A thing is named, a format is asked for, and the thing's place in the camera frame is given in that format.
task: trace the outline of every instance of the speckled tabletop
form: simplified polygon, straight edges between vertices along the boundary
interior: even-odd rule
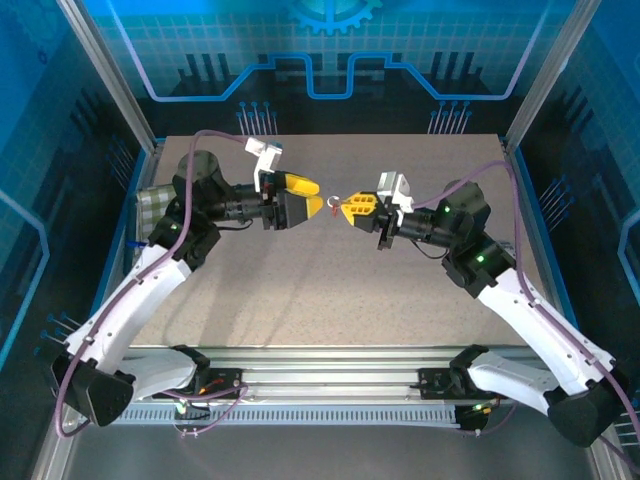
[[[189,137],[169,137],[155,183],[169,183]],[[281,136],[278,168],[307,176],[321,195],[373,190],[380,173],[406,175],[420,201],[451,180],[502,159],[495,135]],[[235,142],[201,139],[229,183],[250,183],[255,157]],[[512,241],[507,175],[479,179],[492,208],[487,231]],[[176,289],[140,332],[136,345],[466,345],[523,342],[497,315],[455,287],[439,261],[409,242],[377,250],[378,235],[323,208],[281,232],[261,225],[223,232],[206,264]],[[426,247],[433,254],[435,247]],[[541,282],[525,236],[524,265]]]

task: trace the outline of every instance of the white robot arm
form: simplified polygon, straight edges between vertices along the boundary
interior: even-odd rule
[[[265,229],[283,230],[322,208],[317,184],[273,170],[280,147],[250,138],[246,150],[258,157],[254,182],[233,187],[222,177],[213,154],[195,152],[192,170],[199,173],[191,183],[190,222],[185,221],[188,157],[181,160],[173,178],[176,198],[150,235],[149,245],[103,306],[55,352],[51,373],[58,400],[91,422],[108,425],[132,400],[167,390],[197,394],[210,381],[208,359],[185,346],[123,358],[158,306],[204,263],[220,231],[242,229],[218,227],[217,222],[261,218]]]
[[[477,184],[464,184],[430,210],[415,208],[402,174],[386,172],[377,191],[352,195],[341,210],[351,225],[380,232],[380,250],[391,248],[395,237],[446,248],[442,265],[449,278],[502,317],[548,367],[521,365],[473,345],[450,364],[461,396],[483,391],[511,398],[547,415],[563,436],[584,447],[622,413],[605,375],[632,393],[629,377],[611,354],[553,308],[484,232],[491,209]]]

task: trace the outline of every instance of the cable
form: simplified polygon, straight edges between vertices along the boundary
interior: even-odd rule
[[[220,425],[220,423],[223,420],[225,420],[229,415],[231,415],[231,412],[233,412],[233,410],[236,409],[236,407],[240,404],[242,399],[247,395],[247,392],[249,391],[249,385],[247,385],[246,383],[241,383],[237,387],[228,388],[226,390],[221,390],[219,392],[211,393],[208,395],[180,395],[179,393],[171,390],[168,390],[164,393],[175,398],[181,398],[181,399],[191,400],[191,401],[198,401],[198,400],[202,401],[202,400],[212,400],[214,398],[224,397],[229,393],[234,393],[237,391],[240,391],[240,395],[238,395],[238,398],[236,398],[236,400],[231,404],[231,406],[222,415],[220,415],[220,417],[218,417],[214,422],[210,423],[209,425],[206,425],[205,427],[198,428],[198,429],[194,428],[192,431],[188,431],[186,430],[186,428],[181,430],[180,428],[178,428],[178,425],[174,425],[174,427],[183,436],[191,435],[191,436],[197,437],[201,433],[205,433],[205,432],[208,432],[209,430],[214,429],[215,427]]]
[[[505,161],[495,161],[495,162],[491,162],[491,163],[487,163],[486,165],[483,165],[482,167],[474,170],[473,172],[471,172],[470,174],[468,174],[467,176],[465,176],[462,180],[460,180],[458,183],[456,183],[455,185],[453,185],[452,187],[448,188],[447,190],[445,190],[443,193],[441,193],[440,195],[437,195],[425,202],[422,203],[418,203],[418,204],[414,204],[413,208],[414,209],[418,209],[418,208],[424,208],[430,205],[433,205],[434,203],[439,202],[440,200],[442,200],[443,198],[448,197],[449,195],[451,195],[453,192],[459,190],[460,188],[462,188],[462,186],[464,186],[465,183],[467,183],[468,181],[472,180],[473,178],[477,177],[478,175],[480,175],[481,173],[485,172],[486,170],[489,170],[490,168],[493,167],[503,167],[507,173],[509,174],[509,179],[511,181],[511,190],[512,190],[512,197],[513,197],[513,219],[514,219],[514,235],[515,235],[515,250],[516,250],[516,274],[518,276],[518,283],[520,283],[520,288],[522,289],[522,291],[524,292],[524,295],[527,297],[527,300],[529,300],[529,302],[531,304],[534,305],[534,308],[540,312],[540,314],[549,321],[549,323],[553,326],[553,328],[555,328],[555,330],[560,333],[565,340],[567,340],[571,345],[573,345],[587,360],[587,362],[589,362],[591,365],[593,365],[596,370],[598,370],[598,372],[607,379],[607,381],[611,384],[611,386],[613,387],[613,389],[615,390],[616,394],[618,395],[618,397],[620,398],[620,401],[622,402],[622,404],[624,405],[625,410],[627,411],[627,413],[629,414],[629,418],[631,419],[631,423],[633,424],[633,429],[635,431],[636,437],[638,439],[638,442],[640,443],[640,420],[638,419],[638,416],[635,413],[635,410],[633,408],[633,406],[631,405],[631,402],[629,401],[629,398],[627,397],[626,393],[624,392],[624,390],[622,389],[622,387],[620,386],[620,384],[618,383],[618,381],[614,378],[614,376],[605,368],[604,365],[602,365],[602,363],[600,362],[600,360],[593,355],[593,353],[591,353],[579,340],[577,340],[575,337],[573,337],[573,335],[571,335],[571,333],[566,329],[566,327],[564,325],[562,325],[542,304],[538,303],[536,301],[536,298],[534,297],[534,295],[531,293],[531,291],[529,290],[529,287],[527,285],[526,279],[525,279],[525,274],[524,274],[524,270],[522,268],[522,232],[521,232],[521,228],[520,228],[520,208],[519,208],[519,203],[518,203],[518,199],[520,198],[520,193],[518,191],[518,183],[516,181],[516,177],[515,177],[515,172],[513,171],[513,167],[508,164]],[[632,464],[629,464],[629,467],[632,469],[637,469],[638,467]]]
[[[71,438],[76,435],[83,429],[85,429],[90,420],[85,420],[80,426],[78,426],[75,430],[70,432],[65,432],[62,426],[62,411],[64,407],[64,399],[67,394],[67,390],[69,389],[69,384],[71,383],[71,377],[78,367],[80,363],[80,359],[82,355],[87,351],[91,343],[93,342],[93,338],[96,333],[100,330],[100,327],[109,316],[109,314],[113,311],[113,309],[118,305],[118,303],[131,291],[131,289],[138,284],[139,281],[144,280],[149,275],[151,275],[158,267],[160,267],[165,261],[171,259],[173,254],[182,246],[185,238],[187,237],[187,233],[189,232],[189,226],[191,225],[191,208],[192,208],[192,189],[193,189],[193,157],[196,150],[196,144],[198,143],[198,139],[205,135],[217,136],[222,138],[227,138],[229,140],[233,140],[239,143],[244,143],[244,141],[240,138],[234,137],[233,135],[229,135],[227,133],[218,132],[216,130],[200,130],[197,132],[193,138],[191,139],[191,144],[189,145],[189,154],[187,157],[187,175],[186,175],[186,193],[185,193],[185,212],[184,212],[184,225],[176,243],[160,258],[158,258],[155,262],[145,268],[140,274],[137,276],[137,279],[131,280],[129,283],[125,284],[124,287],[119,290],[113,298],[105,305],[102,313],[98,316],[95,323],[87,333],[86,337],[82,341],[82,344],[78,348],[78,351],[75,353],[71,362],[69,363],[69,367],[62,377],[62,381],[60,382],[60,388],[58,389],[58,396],[56,397],[56,407],[54,411],[54,425],[56,428],[56,433],[61,438]]]
[[[480,430],[480,431],[470,431],[470,430],[452,430],[452,431],[460,435],[466,435],[469,437],[486,437],[487,435],[496,433],[498,430],[504,427],[509,422],[511,417],[513,417],[513,414],[516,413],[517,406],[518,404],[514,403],[509,409],[509,411],[507,412],[507,414],[504,416],[504,418],[491,428],[485,428],[484,430]]]
[[[418,251],[421,254],[423,254],[425,257],[427,257],[429,260],[442,260],[449,253],[449,250],[447,249],[447,250],[444,251],[444,253],[442,255],[438,255],[437,257],[433,257],[433,256],[429,255],[427,252],[425,252],[424,250],[422,250],[420,248],[420,245],[418,245],[418,242],[416,242],[415,240],[411,240],[411,243],[413,243],[413,246],[416,247],[418,249]]]
[[[221,232],[241,232],[253,225],[253,218],[250,218],[247,223],[248,225],[244,225],[242,227],[218,227],[218,230]]]

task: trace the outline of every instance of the gear logo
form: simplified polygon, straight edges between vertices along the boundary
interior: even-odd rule
[[[360,28],[360,22],[371,20],[372,10],[380,7],[382,0],[293,0],[288,9],[289,18],[300,27],[333,35],[336,30],[347,33],[349,27]]]

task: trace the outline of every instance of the blue graphic design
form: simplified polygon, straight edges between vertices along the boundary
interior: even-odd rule
[[[627,280],[629,280],[629,285],[631,285],[631,290],[633,290],[633,294],[640,304],[640,284],[638,284],[638,278],[635,276],[633,272],[633,268],[631,268],[631,263],[629,263],[629,259],[625,254],[625,250],[627,248],[627,241],[629,240],[629,230],[631,227],[640,222],[640,209],[633,212],[622,224],[622,231],[620,232],[620,243],[618,244],[618,258],[620,259],[620,263],[622,264],[622,268],[624,269],[624,273],[627,276]]]
[[[42,257],[40,258],[40,262],[38,263],[38,268],[31,279],[31,283],[29,284],[29,289],[27,290],[26,295],[22,299],[22,303],[20,304],[20,310],[16,315],[13,324],[11,325],[11,329],[9,330],[9,334],[2,345],[2,349],[0,349],[0,370],[4,366],[7,361],[7,356],[9,355],[9,351],[13,346],[13,342],[16,341],[16,337],[18,336],[18,332],[20,331],[20,327],[24,322],[24,318],[27,315],[27,310],[31,305],[31,300],[33,300],[33,296],[36,294],[36,290],[38,289],[38,285],[40,284],[40,280],[42,279],[42,274],[44,273],[44,269],[47,266],[50,258],[50,250],[49,250],[49,242],[47,241],[47,232],[42,221],[36,217],[33,213],[28,211],[26,208],[22,207],[18,204],[13,198],[7,195],[5,192],[0,190],[0,201],[6,203],[11,209],[13,209],[18,215],[20,215],[24,220],[35,228],[38,231],[38,238],[40,240],[40,248],[42,249]]]
[[[131,55],[131,58],[135,64],[135,67],[142,79],[142,82],[149,94],[149,96],[160,103],[172,103],[172,102],[222,102],[227,100],[236,89],[242,85],[242,83],[253,73],[257,71],[267,71],[267,70],[276,70],[276,61],[277,60],[300,60],[304,62],[305,65],[305,74],[306,74],[306,88],[307,94],[310,98],[314,100],[346,100],[350,98],[354,93],[354,83],[356,77],[356,68],[355,64],[357,60],[360,59],[382,59],[384,60],[383,68],[391,69],[391,70],[405,70],[409,73],[417,82],[422,86],[427,92],[431,94],[431,96],[436,100],[484,100],[484,101],[503,101],[509,98],[513,93],[513,90],[516,87],[516,83],[520,78],[520,74],[531,54],[531,51],[540,35],[540,31],[544,22],[547,18],[549,10],[548,8],[542,13],[536,28],[529,39],[527,46],[518,62],[518,65],[511,77],[509,85],[507,89],[502,94],[443,94],[439,93],[433,85],[422,75],[422,73],[409,62],[404,61],[394,61],[393,60],[393,52],[373,52],[373,51],[362,51],[356,52],[349,56],[347,61],[347,72],[346,72],[346,89],[343,93],[317,93],[314,87],[313,80],[313,61],[309,54],[303,52],[286,52],[286,53],[270,53],[266,55],[267,61],[266,63],[259,63],[249,65],[247,68],[243,70],[243,72],[227,87],[227,89],[221,95],[200,95],[200,96],[171,96],[171,97],[161,97],[153,88],[149,76],[147,75],[140,57],[138,56],[131,39],[129,38],[127,32],[125,31],[124,26],[120,18],[117,16],[113,7],[111,7],[111,13],[115,22],[115,25],[124,40],[126,48]]]
[[[324,30],[327,35],[333,35],[336,30],[347,33],[349,27],[360,28],[360,22],[371,20],[371,11],[381,6],[381,0],[299,0],[288,8],[289,18],[297,20],[300,27],[311,27],[313,33]]]

